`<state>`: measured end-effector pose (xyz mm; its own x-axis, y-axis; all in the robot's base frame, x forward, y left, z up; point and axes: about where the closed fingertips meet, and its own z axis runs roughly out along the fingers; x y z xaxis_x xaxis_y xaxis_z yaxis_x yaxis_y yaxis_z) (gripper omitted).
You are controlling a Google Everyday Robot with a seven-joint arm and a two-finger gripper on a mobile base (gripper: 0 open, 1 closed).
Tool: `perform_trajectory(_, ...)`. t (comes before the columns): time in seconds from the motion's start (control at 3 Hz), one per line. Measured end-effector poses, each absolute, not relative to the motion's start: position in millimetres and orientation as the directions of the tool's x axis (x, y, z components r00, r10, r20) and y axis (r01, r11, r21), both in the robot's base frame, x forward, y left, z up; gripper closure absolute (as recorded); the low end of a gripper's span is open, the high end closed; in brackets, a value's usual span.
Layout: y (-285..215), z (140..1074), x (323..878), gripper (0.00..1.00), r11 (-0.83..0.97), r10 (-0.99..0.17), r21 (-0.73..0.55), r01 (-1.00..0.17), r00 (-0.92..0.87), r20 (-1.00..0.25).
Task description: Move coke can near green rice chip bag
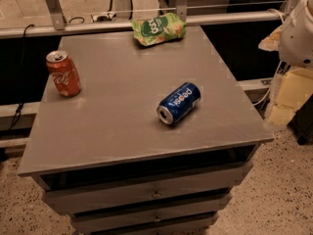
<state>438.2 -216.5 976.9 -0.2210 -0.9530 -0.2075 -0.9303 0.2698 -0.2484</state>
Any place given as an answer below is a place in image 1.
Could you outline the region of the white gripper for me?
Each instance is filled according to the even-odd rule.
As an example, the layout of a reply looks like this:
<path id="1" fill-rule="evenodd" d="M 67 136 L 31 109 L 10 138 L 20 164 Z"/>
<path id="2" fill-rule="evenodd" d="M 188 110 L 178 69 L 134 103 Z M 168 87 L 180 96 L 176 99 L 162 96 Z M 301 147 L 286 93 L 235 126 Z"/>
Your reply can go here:
<path id="1" fill-rule="evenodd" d="M 278 26 L 260 41 L 258 48 L 268 52 L 278 51 L 281 32 L 282 27 Z M 312 95 L 313 70 L 293 67 L 282 77 L 268 121 L 278 126 L 287 125 Z"/>

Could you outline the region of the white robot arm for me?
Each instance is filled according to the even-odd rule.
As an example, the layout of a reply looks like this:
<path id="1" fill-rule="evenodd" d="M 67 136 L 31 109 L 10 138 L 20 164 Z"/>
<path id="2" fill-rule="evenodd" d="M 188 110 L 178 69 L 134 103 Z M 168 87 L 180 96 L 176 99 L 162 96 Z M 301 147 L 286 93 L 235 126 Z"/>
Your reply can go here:
<path id="1" fill-rule="evenodd" d="M 313 0 L 300 0 L 258 48 L 277 51 L 280 61 L 291 66 L 274 75 L 265 114 L 269 123 L 287 125 L 313 94 Z"/>

